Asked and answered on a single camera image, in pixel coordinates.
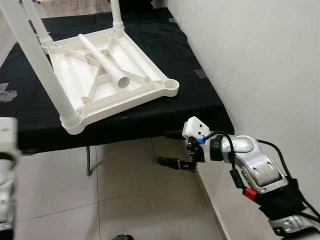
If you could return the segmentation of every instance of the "black cloth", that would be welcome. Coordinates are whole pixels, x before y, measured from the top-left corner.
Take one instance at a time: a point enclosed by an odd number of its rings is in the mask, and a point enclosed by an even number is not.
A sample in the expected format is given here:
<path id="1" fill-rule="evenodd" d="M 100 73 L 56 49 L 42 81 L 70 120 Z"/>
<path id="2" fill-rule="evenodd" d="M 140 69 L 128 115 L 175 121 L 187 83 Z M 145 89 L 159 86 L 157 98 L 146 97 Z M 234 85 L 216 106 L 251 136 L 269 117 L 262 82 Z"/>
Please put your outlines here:
<path id="1" fill-rule="evenodd" d="M 78 135 L 61 126 L 59 115 L 16 44 L 0 68 L 0 83 L 16 90 L 11 102 L 0 102 L 0 116 L 18 119 L 18 147 L 24 152 L 45 152 L 88 145 L 163 136 L 181 130 L 197 116 L 212 130 L 232 134 L 233 126 L 217 93 L 201 69 L 187 38 L 172 20 L 167 8 L 123 13 L 125 31 L 169 78 L 180 83 L 175 97 L 161 97 L 120 112 L 91 125 Z M 61 40 L 112 27 L 111 13 L 47 18 L 43 20 L 52 38 Z"/>

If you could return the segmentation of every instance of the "white cylindrical leg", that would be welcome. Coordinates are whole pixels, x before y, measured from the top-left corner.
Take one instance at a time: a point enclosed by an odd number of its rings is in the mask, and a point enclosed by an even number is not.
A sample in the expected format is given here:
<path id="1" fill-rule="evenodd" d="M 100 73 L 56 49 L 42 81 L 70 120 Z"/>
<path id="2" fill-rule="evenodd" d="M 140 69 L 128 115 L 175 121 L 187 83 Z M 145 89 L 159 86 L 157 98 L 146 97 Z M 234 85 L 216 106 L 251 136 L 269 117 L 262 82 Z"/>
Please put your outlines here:
<path id="1" fill-rule="evenodd" d="M 93 56 L 100 62 L 101 66 L 110 74 L 112 80 L 121 89 L 126 88 L 130 79 L 118 69 L 112 61 L 104 56 L 84 35 L 78 35 L 80 41 L 85 45 L 87 49 L 93 54 Z"/>
<path id="2" fill-rule="evenodd" d="M 81 118 L 72 107 L 18 1 L 0 0 L 0 10 L 34 72 L 59 112 L 62 125 L 65 128 L 78 126 L 81 123 Z"/>
<path id="3" fill-rule="evenodd" d="M 42 22 L 37 9 L 34 5 L 34 2 L 31 0 L 22 0 L 23 5 L 25 7 L 26 12 L 28 13 L 32 24 L 36 30 L 36 32 L 39 35 L 39 40 L 40 43 L 43 47 L 49 47 L 52 46 L 54 44 L 54 41 L 52 40 L 52 38 L 49 36 L 48 31 L 44 25 L 44 23 Z"/>
<path id="4" fill-rule="evenodd" d="M 113 28 L 115 30 L 125 29 L 124 22 L 121 19 L 119 0 L 110 0 L 112 17 L 113 17 Z"/>

